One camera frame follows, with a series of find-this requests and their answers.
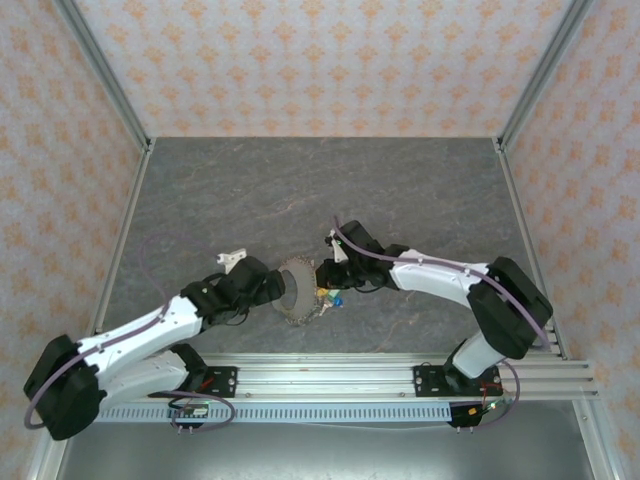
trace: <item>marble-patterned surface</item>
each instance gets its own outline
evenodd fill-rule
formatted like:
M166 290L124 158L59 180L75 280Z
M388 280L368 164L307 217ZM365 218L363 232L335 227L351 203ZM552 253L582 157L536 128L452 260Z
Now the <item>marble-patterned surface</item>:
M358 219L382 245L470 261L511 256L528 269L503 173L489 139L161 138L149 162L105 319L113 328L161 298L138 266L142 242L163 239L148 265L170 292L219 267L212 252L246 248L270 267L330 255L331 216ZM426 294L344 294L305 327L270 305L240 327L192 340L201 352L450 352L476 330L473 315Z

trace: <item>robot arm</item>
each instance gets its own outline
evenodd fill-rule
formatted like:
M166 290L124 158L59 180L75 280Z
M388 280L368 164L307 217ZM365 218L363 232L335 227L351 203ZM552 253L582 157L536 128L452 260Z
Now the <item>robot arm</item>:
M504 358L523 358L537 336L518 310L486 278L472 276L472 270L504 287L530 313L538 327L544 327L553 313L547 299L508 258L498 257L491 264L451 262L404 245L382 248L357 221L339 228L341 235L332 230L325 239L333 249L333 259L325 260L316 271L319 286L347 289L362 287L368 281L376 287L430 293L473 311L480 332L463 342L445 365L445 380L454 390L461 390ZM363 255L347 242L394 261Z
M531 325L544 327L552 315L549 302L510 259L451 262L404 245L383 248L357 221L336 229L326 238L333 258L316 271L318 286L348 289L370 282L380 288L430 293L472 310L480 331L430 373L432 385L448 386L455 395L467 395L469 386L477 389L476 379L505 357L524 357L536 338ZM176 342L246 316L250 308L284 294L280 272L244 250L222 254L218 263L225 273L190 283L163 308L110 332L78 342L63 335L47 345L24 392L55 440L75 435L100 410L118 403L159 391L195 391L207 366L189 345Z
M80 432L100 410L116 403L158 391L195 390L206 365L189 345L173 344L246 316L252 307L284 293L280 272L244 250L220 255L218 263L225 265L225 273L190 283L163 308L77 342L67 335L49 342L24 392L35 399L35 409L55 440ZM169 351L149 357L170 345ZM80 361L60 373L78 357Z

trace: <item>mounting plate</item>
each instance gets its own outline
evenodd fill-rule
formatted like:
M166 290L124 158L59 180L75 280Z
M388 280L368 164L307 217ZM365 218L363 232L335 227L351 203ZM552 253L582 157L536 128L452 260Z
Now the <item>mounting plate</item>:
M502 385L498 367L488 368L478 378L469 380L469 384L459 392L454 391L445 380L442 365L413 367L413 386L416 397L482 397L484 395L483 384L490 384L487 387L487 396L502 396L502 387L494 386Z
M200 393L222 398L235 398L238 386L237 367L208 367L204 378L211 377L213 377L213 381L200 390Z

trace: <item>orange floral wallpaper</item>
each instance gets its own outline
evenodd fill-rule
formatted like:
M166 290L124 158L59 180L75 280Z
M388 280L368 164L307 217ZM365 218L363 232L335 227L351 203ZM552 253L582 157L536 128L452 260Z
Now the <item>orange floral wallpaper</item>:
M508 152L571 353L640 472L640 8L599 0Z
M139 152L51 0L0 4L0 85L0 478L22 479L22 386L87 328Z
M80 0L151 136L495 136L570 0Z

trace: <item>purple cable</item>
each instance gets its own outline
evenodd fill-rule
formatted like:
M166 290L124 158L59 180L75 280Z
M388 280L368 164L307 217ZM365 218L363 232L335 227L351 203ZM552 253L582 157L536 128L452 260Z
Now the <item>purple cable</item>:
M128 339L130 339L132 337L135 337L136 335L139 335L139 334L149 330L151 327L153 327L154 325L156 325L160 321L160 319L163 317L163 315L169 309L170 297L167 295L167 292L165 291L165 289L162 288L162 285L160 285L158 282L155 281L155 279L153 278L153 275L151 275L151 273L149 272L149 269L145 265L146 264L146 261L145 261L146 247L150 243L154 243L154 242L158 241L158 239L165 238L165 237L173 237L173 238L177 238L179 240L187 240L187 241L190 241L193 244L198 245L200 248L203 248L204 250L210 251L209 247L206 247L206 246L202 245L200 242L194 241L193 239L189 239L187 237L184 237L184 236L181 236L181 235L177 235L177 234L160 233L160 234L156 234L156 235L153 235L151 237L148 237L142 243L142 245L140 245L140 248L138 249L138 264L139 264L140 270L142 270L142 273L147 277L147 279L154 286L154 288L156 290L158 290L160 292L160 294L162 295L162 298L163 298L162 309L160 310L160 313L153 320L150 320L148 323L136 328L135 330L132 330L132 331L130 331L128 333L120 335L119 337L115 337L115 338L112 338L111 340L108 340L108 341L104 342L102 344L102 348L103 349L111 347L111 346L113 346L113 345L115 345L117 343L123 342L125 340L128 340ZM49 390L51 385L53 385L55 383L55 381L58 380L62 375L64 375L71 367L73 367L76 363L84 360L89 355L93 355L94 353L98 352L99 350L100 350L99 347L95 346L93 348L90 348L86 352L83 352L83 353L81 353L79 355L76 355L75 357L73 357L72 359L67 361L64 365L62 365L58 370L56 370L42 384L42 386L38 389L38 391L35 393L35 395L31 399L31 402L29 402L29 405L27 406L27 411L25 412L25 415L24 415L24 426L25 426L25 428L27 428L28 430L37 430L37 429L43 428L45 426L44 423L38 423L38 424L31 423L31 418L33 416L34 410L36 409L36 406L38 405L38 402L40 402L40 400L42 399L44 394L47 392L47 390Z
M540 340L542 341L542 346L544 347L544 349L546 350L551 349L551 345L549 344L549 339L547 338L547 335L538 326L538 324L536 323L534 318L531 316L531 314L527 311L527 309L524 308L524 306L518 301L518 299L516 299L506 288L504 288L502 285L500 285L498 282L496 282L493 278L489 277L488 275L485 275L484 273L478 272L477 270L473 270L471 268L463 267L455 263L448 262L447 260L440 260L440 259L434 259L434 258L406 258L406 257L398 258L398 257L390 257L388 255L378 255L377 253L373 253L368 250L365 250L364 248L360 248L356 244L351 242L351 240L349 240L340 231L340 222L337 216L333 217L333 225L334 225L336 235L340 237L340 240L346 243L352 250L355 250L356 252L362 255L366 255L367 257L383 260L385 262L416 263L418 265L423 265L423 264L438 265L440 267L450 268L457 272L469 273L470 275L473 275L474 277L477 277L485 281L494 290L496 290L498 293L501 293L507 300L509 300L509 302L516 308L516 310L518 310L518 312L520 312L520 314L525 318L525 320L529 322L529 325L531 326L533 331L536 332L536 335L538 335L538 337L540 337Z
M194 398L206 398L208 400L215 400L216 402L220 402L220 403L226 405L227 407L229 407L229 411L231 412L231 414L229 415L229 418L227 418L226 420L224 420L222 422L214 423L213 425L209 425L207 427L199 427L198 429L191 430L191 433L202 433L202 432L211 432L213 430L218 430L220 428L226 427L231 422L233 422L234 418L236 418L236 408L233 406L233 404L231 402L229 402L228 400L225 400L224 398L216 397L215 395L207 395L205 393L183 392L183 391L180 391L180 390L174 390L172 392L162 392L162 393L165 393L165 394L168 394L168 395L180 395L181 397L188 397L191 400L193 400ZM171 415L171 426L173 428L178 429L178 431L180 430L180 425L178 425L176 423L176 417L180 414L180 412L183 412L184 409L187 408L187 406L189 405L191 400L189 400L187 403L185 403L181 408L179 408L176 411L174 411L173 414Z

